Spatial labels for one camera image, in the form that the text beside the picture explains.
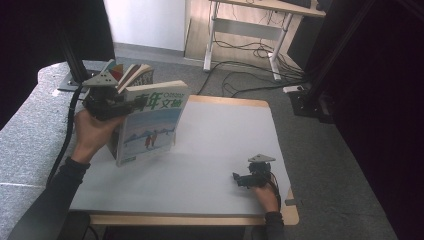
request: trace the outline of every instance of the black sleeve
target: black sleeve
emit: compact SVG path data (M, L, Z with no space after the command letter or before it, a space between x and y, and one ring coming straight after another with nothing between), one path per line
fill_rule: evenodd
M283 240L284 222L280 212L267 212L265 214L266 235L268 240Z
M18 221L9 240L56 240L90 164L67 158L59 173Z

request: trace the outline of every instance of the white tabletop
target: white tabletop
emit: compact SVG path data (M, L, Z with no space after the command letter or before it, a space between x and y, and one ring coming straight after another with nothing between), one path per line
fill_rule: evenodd
M71 209L158 216L262 215L252 192L232 179L232 172L249 174L247 159L258 153L276 158L272 171L286 199L290 181L270 109L189 101L169 153L118 168L103 148Z

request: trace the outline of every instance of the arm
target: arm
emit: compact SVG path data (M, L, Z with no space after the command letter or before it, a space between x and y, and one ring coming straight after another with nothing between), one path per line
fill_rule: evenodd
M71 158L60 167L50 185L18 221L9 240L57 239L72 199L78 190L90 160L109 140L112 131L125 117L98 121L83 110L75 116L77 145Z
M265 210L265 227L268 240L285 239L284 222L278 210L278 202L274 191L269 184L264 187L252 187L259 202Z

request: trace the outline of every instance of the electrical wire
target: electrical wire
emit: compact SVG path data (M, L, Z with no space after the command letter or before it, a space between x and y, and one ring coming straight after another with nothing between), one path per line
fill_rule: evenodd
M272 190L274 191L274 195L277 198L278 203L278 211L281 211L281 196L280 196L280 189L278 187L278 183L274 183L271 179L267 178L264 174L261 172L258 172L259 175L271 186ZM267 171L270 175L274 177L274 180L277 181L275 178L275 175L271 171Z
M99 240L99 235L97 234L96 230L94 230L94 228L92 226L88 226L88 229L90 229L90 231L93 233L94 238L96 240Z
M206 77L205 81L203 82L203 85L201 86L200 90L197 92L196 95L200 95L203 90L205 89L206 85L209 83L210 78L213 74L213 72L221 65L223 64L232 64L232 65L236 65L236 66L244 66L244 67L251 67L251 68L255 68L255 69L259 69L265 72L269 72L269 73L273 73L273 74L278 74L280 75L285 81L289 82L289 79L293 79L291 78L291 76L286 75L286 74L282 74L282 73L276 73L273 72L272 70L268 70L266 68L261 68L252 64L248 64L248 63L242 63L242 62L237 62L237 61L225 61L225 62L220 62L218 64L216 64L211 71L209 72L208 76ZM263 89L276 89L276 88L281 88L281 87L285 87L285 86L291 86L291 85L295 85L295 84L300 84L300 83L304 83L303 80L301 79L293 79L293 80L298 80L298 82L289 82L285 85L279 85L279 86L275 86L275 87L264 87L264 88L252 88L252 89L245 89L245 90L239 90L239 92L237 92L236 94L233 94L233 96L237 95L238 93L241 92L248 92L248 91L257 91L257 90L263 90Z
M271 83L271 84L273 84L273 86L265 86L265 87L260 87L260 88L250 88L250 89L241 89L241 90L240 89L236 89L230 83L226 82L230 78L230 76L235 75L235 74L246 74L246 75L249 75L249 76L254 77L255 79L258 79L258 80L261 80L261 81L264 81L264 82ZM277 83L277 82L275 82L273 80L260 78L260 77L256 76L255 74L248 73L248 72L231 72L231 73L228 73L227 76L222 81L222 84L221 84L221 96L222 97L225 96L224 90L226 90L227 92L231 93L232 95L230 97L232 98L232 97L235 97L239 93L251 92L251 91L259 91L259 90L272 90L272 89L278 89L278 88L287 87L287 86L290 86L290 85L298 85L298 84L301 84L301 83L303 83L303 82L298 82L297 81L297 82Z
M269 58L268 53L273 53L273 48L262 43L261 41L260 42L248 43L248 44L240 45L240 46L234 46L234 45L229 44L229 43L224 42L224 41L218 41L218 40L216 40L216 38L215 38L214 42L217 43L217 45L219 47L223 47L223 48L236 48L236 49L240 49L240 50L252 50L252 51L254 51L253 54L256 57L259 57L259 58ZM246 48L248 46L255 45L255 44L259 44L259 47L258 48ZM265 56L260 55L260 52L265 52ZM284 70L294 72L295 74L297 74L299 76L303 76L304 72L302 71L302 69L294 67L294 66L290 66L289 64L287 64L286 60L284 59L283 54L279 53L279 56L278 56L277 59L278 59L280 65L281 65L281 67Z
M238 20L238 19L237 19L236 14L234 13L234 4L231 4L231 7L233 8L233 16L234 16L234 18L235 18L236 20Z
M259 20L259 22L258 22L258 23L261 23L261 22L262 22L262 20L264 20L264 18L266 18L266 17L268 16L268 12L269 12L269 11L265 11L265 16L264 16L263 18L261 18L261 20Z
M271 175L274 177L275 185L277 185L277 188L280 189L280 187L278 186L277 177L274 175L274 173L272 172L269 172L269 173L271 173Z
M63 142L62 148L60 149L59 155L57 156L53 167L50 171L49 177L47 178L46 186L50 184L52 181L57 168L59 167L60 162L63 159L63 156L65 155L66 149L68 148L69 142L71 141L72 137L72 131L74 128L74 115L75 115L75 107L77 105L78 97L81 93L82 85L79 85L78 88L75 90L74 94L72 95L71 103L69 104L69 110L68 110L68 124L66 129L66 137L65 141Z

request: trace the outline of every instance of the wooden table edge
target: wooden table edge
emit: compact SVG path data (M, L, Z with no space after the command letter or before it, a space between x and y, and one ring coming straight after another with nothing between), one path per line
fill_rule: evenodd
M293 199L289 189L287 199ZM299 213L295 205L284 206L281 210L285 225L299 223ZM264 225L263 217L206 217L206 216L157 216L136 214L90 214L91 224L108 226L255 226Z
M245 7L253 7L253 8L259 8L264 10L272 10L277 12L287 12L287 13L298 14L298 15L309 16L309 17L324 18L326 16L326 13L324 11L318 11L315 9L316 5L318 4L316 0L312 0L311 8L304 8L304 7L296 6L290 3L277 1L277 0L254 0L253 3L251 3L250 1L238 1L238 0L209 0L209 1L234 4L234 5L245 6Z
M253 99L224 98L224 97L190 95L188 100L191 101L191 102L205 102L205 103L217 103L217 104L227 104L227 105L239 105L239 106L251 106L251 107L268 107L269 108L269 104L266 101L253 100Z

